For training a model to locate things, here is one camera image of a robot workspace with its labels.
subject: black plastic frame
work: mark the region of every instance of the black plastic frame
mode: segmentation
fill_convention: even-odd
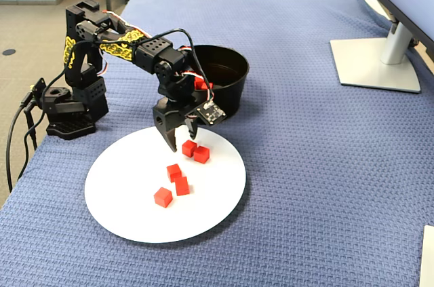
[[[391,0],[379,0],[409,31],[419,39],[428,50],[434,51],[434,38],[431,39],[414,22],[412,22]]]

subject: blue tablecloth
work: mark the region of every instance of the blue tablecloth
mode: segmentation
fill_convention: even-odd
[[[238,114],[213,128],[243,157],[245,193],[183,242],[103,229],[85,205],[87,171],[153,124],[158,99],[156,77],[109,58],[98,131],[47,137],[0,211],[0,286],[418,286],[434,223],[433,76],[409,51],[421,94],[341,86],[329,43],[385,37],[384,18],[363,0],[131,0],[123,17],[248,59]]]

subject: red cube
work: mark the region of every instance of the red cube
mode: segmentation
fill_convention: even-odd
[[[205,81],[201,78],[195,77],[195,89],[200,90],[202,87],[202,83],[205,83]]]
[[[195,156],[195,161],[204,164],[210,158],[210,150],[200,146],[195,149],[193,155]]]
[[[175,181],[175,178],[181,177],[182,172],[179,168],[178,164],[170,165],[167,167],[167,176],[169,176],[170,182],[173,183]]]
[[[186,195],[190,193],[187,177],[175,178],[176,195]]]
[[[155,203],[159,206],[162,206],[163,208],[167,208],[167,206],[172,202],[172,192],[161,187],[160,190],[154,194],[154,200]]]
[[[182,145],[182,153],[186,155],[187,157],[193,156],[193,151],[197,148],[197,143],[193,142],[191,140],[187,140]]]
[[[213,87],[213,83],[210,82],[210,87],[212,89]],[[200,81],[200,82],[195,82],[195,89],[196,90],[207,90],[208,87],[206,86],[206,82],[204,80]]]

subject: monitor stand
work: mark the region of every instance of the monitor stand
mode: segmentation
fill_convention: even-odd
[[[387,38],[330,41],[340,83],[420,92],[414,67],[405,55],[411,39],[411,32],[399,23]]]

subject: floor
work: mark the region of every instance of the floor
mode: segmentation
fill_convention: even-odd
[[[62,70],[62,54],[65,36],[65,7],[80,0],[64,0],[58,5],[0,5],[0,52],[13,48],[11,56],[0,54],[0,151],[5,150],[7,132],[19,102],[28,92],[30,85],[40,77],[54,78]],[[123,0],[112,0],[113,11],[121,13]],[[38,140],[45,134],[47,123],[38,129]],[[15,127],[11,150],[13,181],[24,162],[22,137],[26,121],[22,116]],[[0,205],[9,191],[5,175],[5,158],[0,158]]]

